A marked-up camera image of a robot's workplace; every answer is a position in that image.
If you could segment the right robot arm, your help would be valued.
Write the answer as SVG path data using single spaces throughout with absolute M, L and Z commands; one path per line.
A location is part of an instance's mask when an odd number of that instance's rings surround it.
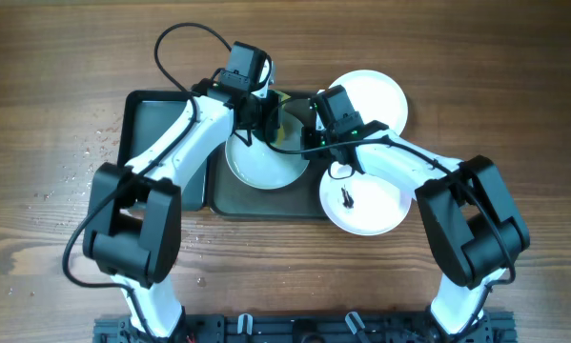
M 364 123 L 342 86 L 312 96 L 310 107 L 323 127 L 303 133 L 302 155 L 332 157 L 413 194 L 442 271 L 430 313 L 452 342 L 472 333 L 488 294 L 515 281 L 515 261 L 530 246 L 497 166 L 482 155 L 467 161 L 440 156 L 384 123 Z

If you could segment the green yellow sponge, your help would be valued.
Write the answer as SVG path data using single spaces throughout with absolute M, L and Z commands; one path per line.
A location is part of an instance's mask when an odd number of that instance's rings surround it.
M 276 95 L 278 96 L 278 103 L 280 104 L 282 101 L 287 100 L 290 96 L 282 91 L 275 91 Z M 272 145 L 276 146 L 277 148 L 281 148 L 282 145 L 285 143 L 285 140 L 288 135 L 288 129 L 286 128 L 286 118 L 284 115 L 286 112 L 283 110 L 284 106 L 279 105 L 275 114 L 275 119 L 277 120 L 279 127 L 276 130 L 275 138 L 272 141 Z

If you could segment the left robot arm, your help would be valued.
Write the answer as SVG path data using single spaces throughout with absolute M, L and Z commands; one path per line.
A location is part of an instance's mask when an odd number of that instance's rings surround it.
M 255 130 L 276 106 L 272 77 L 252 88 L 202 80 L 184 111 L 145 151 L 103 164 L 89 212 L 77 231 L 83 254 L 122 291 L 130 316 L 95 323 L 97 342 L 187 342 L 183 305 L 170 272 L 181 244 L 182 191 L 215 148 L 238 130 Z

